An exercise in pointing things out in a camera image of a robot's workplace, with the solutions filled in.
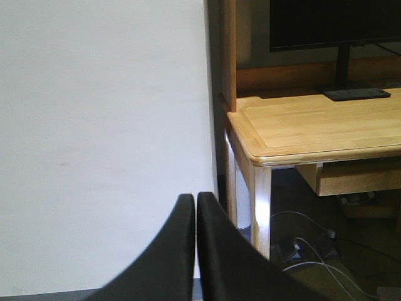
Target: monitor stand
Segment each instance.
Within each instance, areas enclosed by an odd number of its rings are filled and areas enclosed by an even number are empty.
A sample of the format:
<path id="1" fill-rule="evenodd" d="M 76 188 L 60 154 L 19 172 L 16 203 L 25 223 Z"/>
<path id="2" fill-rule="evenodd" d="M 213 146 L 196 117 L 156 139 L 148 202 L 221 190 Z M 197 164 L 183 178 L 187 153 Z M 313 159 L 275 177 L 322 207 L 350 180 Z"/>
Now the monitor stand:
<path id="1" fill-rule="evenodd" d="M 321 85 L 315 88 L 335 102 L 390 97 L 390 93 L 371 87 L 366 83 L 348 83 L 350 49 L 350 45 L 338 47 L 335 84 Z"/>

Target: desk drawer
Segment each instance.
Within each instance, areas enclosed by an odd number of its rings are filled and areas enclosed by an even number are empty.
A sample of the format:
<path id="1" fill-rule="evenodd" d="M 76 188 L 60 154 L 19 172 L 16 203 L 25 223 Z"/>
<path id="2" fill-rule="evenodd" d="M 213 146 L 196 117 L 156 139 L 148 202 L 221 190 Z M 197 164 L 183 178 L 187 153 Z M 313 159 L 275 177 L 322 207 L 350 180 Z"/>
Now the desk drawer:
<path id="1" fill-rule="evenodd" d="M 319 196 L 401 188 L 401 157 L 297 166 Z"/>

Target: desk leg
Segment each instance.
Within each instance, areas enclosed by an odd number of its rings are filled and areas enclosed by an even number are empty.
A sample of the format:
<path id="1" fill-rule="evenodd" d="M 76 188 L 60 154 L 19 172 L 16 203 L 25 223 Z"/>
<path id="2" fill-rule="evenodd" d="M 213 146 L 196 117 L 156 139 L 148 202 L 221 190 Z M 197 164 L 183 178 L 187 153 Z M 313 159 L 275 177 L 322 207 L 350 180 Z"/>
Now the desk leg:
<path id="1" fill-rule="evenodd" d="M 270 258 L 271 167 L 253 167 L 251 179 L 252 244 Z"/>
<path id="2" fill-rule="evenodd" d="M 226 133 L 226 192 L 227 192 L 227 213 L 232 223 L 237 228 L 237 179 L 236 160 L 231 144 Z"/>

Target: black screen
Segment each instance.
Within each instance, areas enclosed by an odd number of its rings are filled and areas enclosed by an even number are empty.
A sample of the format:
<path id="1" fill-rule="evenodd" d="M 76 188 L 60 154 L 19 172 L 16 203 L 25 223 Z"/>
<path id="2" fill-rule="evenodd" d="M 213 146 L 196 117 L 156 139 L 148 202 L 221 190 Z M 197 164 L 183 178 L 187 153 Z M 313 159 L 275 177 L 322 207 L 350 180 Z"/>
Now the black screen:
<path id="1" fill-rule="evenodd" d="M 401 41 L 401 0 L 271 0 L 271 51 Z"/>

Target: dark floor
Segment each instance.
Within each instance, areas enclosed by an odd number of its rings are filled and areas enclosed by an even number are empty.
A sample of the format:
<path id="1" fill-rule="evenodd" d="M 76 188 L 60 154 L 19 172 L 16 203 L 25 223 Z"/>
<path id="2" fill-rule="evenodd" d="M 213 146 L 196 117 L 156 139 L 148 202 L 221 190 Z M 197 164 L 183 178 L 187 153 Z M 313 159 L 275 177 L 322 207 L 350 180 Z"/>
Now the dark floor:
<path id="1" fill-rule="evenodd" d="M 401 193 L 393 194 L 401 198 Z M 224 177 L 219 176 L 219 199 L 226 208 Z M 377 287 L 401 287 L 401 237 L 394 234 L 393 219 L 348 219 L 335 196 L 318 197 L 295 169 L 273 171 L 272 212 L 299 211 L 307 214 L 324 228 L 336 231 L 334 246 L 339 256 L 327 263 L 351 277 L 361 288 L 376 294 Z M 250 230 L 241 230 L 245 237 Z M 280 268 L 292 263 L 281 262 L 275 245 L 290 237 L 309 242 L 324 231 L 308 219 L 296 214 L 282 214 L 271 222 L 271 261 Z M 318 261 L 316 255 L 302 242 L 299 243 L 305 260 Z M 321 292 L 331 300 L 352 300 L 339 287 L 327 270 L 320 265 L 304 265 L 287 272 L 306 286 Z M 372 300 L 357 291 L 340 274 L 335 273 L 356 300 Z M 92 293 L 51 293 L 34 296 L 0 297 L 0 301 L 76 301 Z M 201 284 L 194 280 L 194 300 L 201 300 Z"/>

